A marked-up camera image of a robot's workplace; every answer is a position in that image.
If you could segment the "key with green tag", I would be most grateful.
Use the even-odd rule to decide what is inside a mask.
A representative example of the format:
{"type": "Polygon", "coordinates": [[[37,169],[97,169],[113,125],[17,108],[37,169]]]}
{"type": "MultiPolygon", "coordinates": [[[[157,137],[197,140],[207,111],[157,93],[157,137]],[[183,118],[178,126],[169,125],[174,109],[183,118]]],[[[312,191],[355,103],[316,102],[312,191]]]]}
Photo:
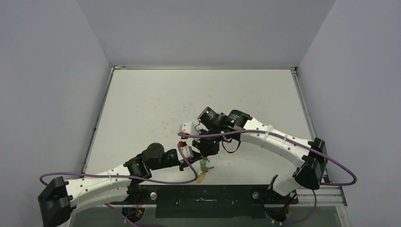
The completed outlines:
{"type": "Polygon", "coordinates": [[[201,162],[200,162],[201,168],[208,168],[207,167],[208,163],[209,163],[208,159],[206,159],[206,158],[202,159],[201,162]]]}

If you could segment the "metal keyring with red grip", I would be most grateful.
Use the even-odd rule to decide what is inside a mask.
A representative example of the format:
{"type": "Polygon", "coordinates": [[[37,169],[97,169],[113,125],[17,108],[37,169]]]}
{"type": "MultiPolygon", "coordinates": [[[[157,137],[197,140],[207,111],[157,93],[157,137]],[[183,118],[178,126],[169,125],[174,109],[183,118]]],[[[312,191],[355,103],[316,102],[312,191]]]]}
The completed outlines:
{"type": "Polygon", "coordinates": [[[203,173],[207,173],[209,171],[209,167],[207,167],[207,163],[209,163],[208,157],[203,157],[200,160],[200,171],[203,173]]]}

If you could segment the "key with yellow tag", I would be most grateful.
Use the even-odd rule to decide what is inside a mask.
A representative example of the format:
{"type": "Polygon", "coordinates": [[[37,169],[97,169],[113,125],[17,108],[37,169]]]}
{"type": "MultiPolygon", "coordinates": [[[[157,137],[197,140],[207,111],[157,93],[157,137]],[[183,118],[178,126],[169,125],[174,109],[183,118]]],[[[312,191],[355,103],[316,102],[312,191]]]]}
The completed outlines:
{"type": "Polygon", "coordinates": [[[202,181],[205,179],[205,177],[206,177],[206,174],[204,172],[199,173],[198,177],[196,179],[196,182],[197,183],[202,183],[202,181]]]}

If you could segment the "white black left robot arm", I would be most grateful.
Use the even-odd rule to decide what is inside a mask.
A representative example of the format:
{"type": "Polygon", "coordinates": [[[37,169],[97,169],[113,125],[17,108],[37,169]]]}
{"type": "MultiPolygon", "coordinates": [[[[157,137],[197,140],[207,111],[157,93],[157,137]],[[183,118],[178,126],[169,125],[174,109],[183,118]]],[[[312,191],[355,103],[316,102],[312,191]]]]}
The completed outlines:
{"type": "Polygon", "coordinates": [[[97,175],[64,180],[58,174],[38,196],[43,226],[60,226],[73,214],[104,203],[126,200],[134,204],[141,198],[139,183],[152,177],[151,170],[179,166],[192,157],[185,142],[169,151],[152,143],[124,164],[97,175]]]}

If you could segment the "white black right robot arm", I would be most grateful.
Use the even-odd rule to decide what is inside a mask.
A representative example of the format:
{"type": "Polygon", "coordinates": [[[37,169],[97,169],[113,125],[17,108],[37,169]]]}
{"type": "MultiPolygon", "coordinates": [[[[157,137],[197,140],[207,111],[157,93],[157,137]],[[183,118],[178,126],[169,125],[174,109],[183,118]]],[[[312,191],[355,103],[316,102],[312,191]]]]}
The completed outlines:
{"type": "Polygon", "coordinates": [[[328,163],[324,140],[292,137],[239,110],[226,115],[206,107],[198,122],[205,128],[199,130],[193,146],[205,157],[217,154],[219,144],[236,140],[257,145],[293,164],[288,173],[273,177],[267,190],[270,201],[281,202],[286,195],[301,187],[320,189],[328,163]]]}

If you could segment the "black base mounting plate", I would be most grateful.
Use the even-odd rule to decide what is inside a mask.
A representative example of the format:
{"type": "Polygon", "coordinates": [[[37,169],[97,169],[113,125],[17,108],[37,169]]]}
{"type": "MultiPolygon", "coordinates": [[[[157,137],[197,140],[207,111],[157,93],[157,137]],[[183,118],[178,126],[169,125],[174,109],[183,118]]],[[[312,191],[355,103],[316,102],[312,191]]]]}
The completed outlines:
{"type": "Polygon", "coordinates": [[[275,193],[267,184],[259,185],[141,185],[123,206],[154,205],[156,218],[236,218],[264,219],[266,205],[283,213],[297,204],[296,192],[275,193]]]}

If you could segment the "aluminium table frame rail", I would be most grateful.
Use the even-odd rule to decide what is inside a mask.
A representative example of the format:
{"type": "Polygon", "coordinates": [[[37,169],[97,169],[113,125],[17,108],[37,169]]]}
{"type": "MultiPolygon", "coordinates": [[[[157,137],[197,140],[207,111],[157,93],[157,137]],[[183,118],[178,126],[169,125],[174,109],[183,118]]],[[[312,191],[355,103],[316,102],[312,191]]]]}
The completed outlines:
{"type": "MultiPolygon", "coordinates": [[[[298,93],[298,97],[302,106],[302,110],[306,119],[309,133],[314,139],[316,137],[315,129],[305,102],[305,98],[300,86],[299,76],[297,73],[297,67],[290,67],[291,74],[293,77],[294,84],[298,93]]],[[[317,205],[321,206],[347,206],[345,195],[342,187],[340,186],[321,186],[319,190],[315,190],[317,195],[317,205]]]]}

